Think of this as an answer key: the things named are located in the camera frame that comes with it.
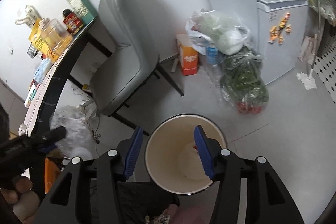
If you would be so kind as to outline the person's left hand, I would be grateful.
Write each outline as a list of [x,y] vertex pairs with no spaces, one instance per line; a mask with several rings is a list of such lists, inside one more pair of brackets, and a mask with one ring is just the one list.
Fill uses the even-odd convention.
[[21,223],[33,223],[40,205],[38,195],[32,191],[33,183],[26,176],[13,178],[15,190],[1,188],[1,193]]

